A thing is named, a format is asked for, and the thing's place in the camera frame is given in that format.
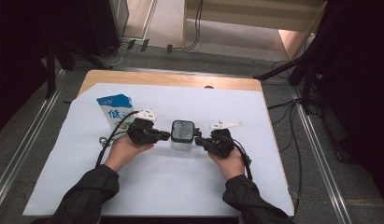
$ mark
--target black stand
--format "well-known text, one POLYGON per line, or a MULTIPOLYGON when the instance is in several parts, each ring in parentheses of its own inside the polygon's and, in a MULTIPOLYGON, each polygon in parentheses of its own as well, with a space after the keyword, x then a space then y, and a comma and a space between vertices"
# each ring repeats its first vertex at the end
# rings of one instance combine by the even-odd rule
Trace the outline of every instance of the black stand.
POLYGON ((56 89, 56 81, 55 81, 55 59, 54 55, 57 56, 58 62, 61 67, 65 70, 73 70, 75 67, 75 62, 72 59, 69 51, 73 51, 76 54, 80 55, 85 60, 94 64, 98 68, 102 69, 111 69, 112 67, 105 67, 98 60, 96 60, 93 56, 85 52, 84 50, 79 49, 75 45, 63 40, 51 40, 47 47, 47 93, 46 99, 49 99, 51 95, 54 93, 56 89))
POLYGON ((33 4, 35 6, 35 10, 30 12, 31 16, 35 18, 36 26, 42 31, 45 36, 45 41, 47 42, 46 56, 48 89, 46 99, 49 99, 56 89, 55 57, 61 67, 65 70, 73 70, 75 67, 75 62, 69 52, 75 52, 98 68, 111 69, 111 67, 105 67, 89 53, 61 38, 61 32, 57 30, 57 23, 52 13, 52 11, 55 11, 53 9, 55 5, 52 5, 52 1, 33 0, 33 4))
POLYGON ((316 75, 315 68, 318 65, 318 60, 320 56, 324 55, 324 52, 327 50, 325 48, 325 45, 329 44, 327 41, 328 39, 330 39, 329 35, 331 34, 331 28, 333 27, 333 24, 336 22, 339 16, 339 12, 341 11, 341 8, 339 6, 336 6, 335 3, 332 3, 331 5, 327 6, 327 8, 325 9, 325 12, 328 10, 329 7, 334 7, 332 8, 333 11, 331 12, 331 15, 328 16, 327 20, 320 25, 319 32, 317 33, 316 37, 311 42, 311 45, 306 49, 306 51, 303 53, 302 56, 296 58, 293 61, 285 63, 284 65, 280 66, 279 68, 276 68, 273 71, 270 71, 261 76, 253 77, 259 80, 266 80, 281 72, 284 72, 290 68, 295 67, 293 72, 288 78, 288 82, 291 85, 295 86, 300 83, 303 77, 306 78, 305 85, 303 88, 303 94, 302 94, 302 102, 301 102, 301 105, 305 110, 306 114, 309 114, 308 98, 309 98, 313 76, 316 75))

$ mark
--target gray floor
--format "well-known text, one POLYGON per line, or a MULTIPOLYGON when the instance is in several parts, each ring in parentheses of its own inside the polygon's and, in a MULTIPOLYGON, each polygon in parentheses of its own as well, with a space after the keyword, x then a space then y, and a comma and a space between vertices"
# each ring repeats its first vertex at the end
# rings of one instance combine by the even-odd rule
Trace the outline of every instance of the gray floor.
MULTIPOLYGON (((185 1, 156 2, 145 36, 150 46, 181 47, 184 26, 185 47, 192 45, 195 19, 183 23, 184 7, 185 1)), ((214 21, 201 21, 199 30, 199 43, 193 51, 270 61, 288 60, 278 30, 214 21)))
MULTIPOLYGON (((228 77, 251 77, 263 74, 271 69, 272 62, 220 56, 205 53, 173 52, 167 54, 165 49, 150 48, 139 52, 135 47, 124 52, 121 64, 115 70, 128 67, 191 71, 223 74, 228 77)), ((32 193, 50 151, 55 144, 58 132, 66 117, 69 104, 78 94, 86 73, 93 69, 89 63, 77 59, 76 68, 66 71, 63 89, 50 112, 46 123, 37 136, 23 167, 0 207, 0 223, 29 223, 36 217, 23 217, 22 211, 32 193)), ((276 105, 292 99, 292 88, 284 79, 274 77, 272 81, 263 82, 263 92, 267 105, 276 105)), ((13 117, 7 127, 0 133, 0 176, 5 171, 14 151, 17 149, 38 109, 44 102, 45 86, 42 86, 13 117)), ((270 110, 272 121, 281 118, 285 107, 270 110)), ((324 123, 317 116, 310 117, 320 138, 326 158, 332 168, 334 177, 343 193, 353 223, 384 223, 384 202, 382 202, 372 177, 358 164, 343 164, 335 156, 335 147, 324 123)), ((297 142, 301 149, 303 164, 303 184, 301 202, 294 221, 296 223, 338 223, 331 199, 323 183, 306 131, 299 116, 293 122, 297 142)), ((278 148, 284 148, 291 139, 290 123, 287 119, 274 125, 278 148)), ((286 177, 292 192, 298 190, 298 159, 294 144, 281 153, 286 177)))

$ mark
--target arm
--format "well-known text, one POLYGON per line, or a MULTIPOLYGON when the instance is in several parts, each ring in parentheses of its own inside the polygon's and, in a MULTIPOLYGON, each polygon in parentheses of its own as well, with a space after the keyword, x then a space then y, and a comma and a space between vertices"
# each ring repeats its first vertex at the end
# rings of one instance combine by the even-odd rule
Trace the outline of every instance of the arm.
POLYGON ((128 135, 117 139, 105 164, 87 172, 65 194, 48 224, 96 223, 102 204, 119 192, 117 172, 137 154, 152 147, 153 144, 137 146, 128 135))
POLYGON ((282 210, 263 200, 258 187, 245 177, 244 163, 238 150, 232 150, 226 159, 208 155, 227 180, 223 200, 241 212, 245 224, 291 223, 282 210))

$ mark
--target metal frame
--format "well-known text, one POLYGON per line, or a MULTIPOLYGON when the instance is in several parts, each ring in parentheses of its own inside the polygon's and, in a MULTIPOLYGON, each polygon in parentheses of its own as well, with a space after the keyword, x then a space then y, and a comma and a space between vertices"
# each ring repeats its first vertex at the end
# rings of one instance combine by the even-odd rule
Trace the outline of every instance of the metal frame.
POLYGON ((121 38, 121 42, 126 42, 127 40, 130 40, 130 39, 135 39, 135 40, 139 40, 139 41, 143 41, 145 39, 147 30, 148 30, 148 27, 150 24, 151 16, 153 15, 153 9, 156 7, 156 3, 157 3, 157 0, 151 1, 148 16, 147 16, 145 23, 143 25, 142 36, 140 38, 123 36, 121 38))
MULTIPOLYGON (((124 71, 129 72, 153 72, 153 73, 169 73, 169 74, 188 74, 188 75, 200 75, 200 76, 215 76, 215 77, 243 77, 251 78, 250 76, 234 76, 234 75, 225 75, 225 74, 214 74, 214 73, 200 73, 200 72, 184 72, 184 71, 173 71, 173 70, 158 70, 158 69, 141 69, 141 68, 125 68, 124 71)), ((41 128, 43 127, 47 117, 49 116, 50 111, 55 105, 58 96, 61 93, 62 84, 64 77, 66 75, 65 70, 61 70, 58 77, 57 83, 58 88, 55 90, 54 94, 46 100, 41 106, 39 112, 36 115, 34 122, 32 123, 30 129, 22 139, 16 153, 14 154, 11 162, 8 164, 7 169, 4 171, 0 178, 0 205, 5 199, 13 181, 15 180, 19 170, 21 169, 29 151, 32 148, 41 128)), ((286 80, 273 80, 268 79, 266 81, 261 81, 262 84, 285 84, 286 80)), ((300 92, 292 88, 292 96, 294 99, 300 98, 300 92)), ((298 108, 298 113, 303 123, 303 126, 306 130, 308 141, 310 142, 312 151, 317 160, 317 164, 320 169, 320 173, 325 184, 325 187, 328 191, 329 197, 331 199, 334 211, 337 215, 339 223, 351 224, 348 209, 346 207, 345 201, 342 197, 339 187, 334 180, 334 175, 332 174, 331 168, 328 164, 328 161, 325 158, 324 152, 320 145, 319 138, 317 137, 311 119, 308 115, 305 114, 303 108, 298 108)))
MULTIPOLYGON (((295 88, 292 88, 292 95, 294 99, 301 97, 300 92, 295 88)), ((320 145, 319 138, 314 131, 314 126, 311 122, 310 116, 306 115, 305 111, 300 106, 298 107, 298 112, 302 124, 306 130, 307 138, 310 142, 314 157, 316 158, 317 165, 320 169, 320 174, 322 176, 326 190, 328 191, 329 197, 331 199, 332 206, 334 207, 334 212, 337 215, 337 219, 339 223, 351 224, 352 221, 349 216, 346 203, 340 192, 340 188, 337 186, 337 183, 334 179, 334 175, 332 174, 329 163, 325 158, 325 154, 320 145)))
POLYGON ((23 137, 19 147, 14 153, 13 158, 0 177, 0 205, 10 190, 18 172, 20 171, 26 157, 28 156, 28 153, 32 148, 32 145, 34 144, 37 136, 40 133, 40 130, 42 129, 47 117, 49 116, 50 111, 54 107, 55 102, 61 93, 64 77, 65 71, 61 70, 57 76, 57 89, 49 99, 44 101, 28 132, 23 137))

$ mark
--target wooden table edge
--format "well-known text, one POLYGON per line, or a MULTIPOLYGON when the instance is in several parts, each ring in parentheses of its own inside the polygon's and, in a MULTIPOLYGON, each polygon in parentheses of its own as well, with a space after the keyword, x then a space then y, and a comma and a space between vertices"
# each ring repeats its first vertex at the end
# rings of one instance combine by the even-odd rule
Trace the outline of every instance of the wooden table edge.
POLYGON ((107 71, 91 70, 87 73, 78 95, 96 83, 157 85, 214 89, 263 91, 261 82, 253 78, 217 77, 214 74, 190 74, 188 72, 156 72, 156 71, 107 71))

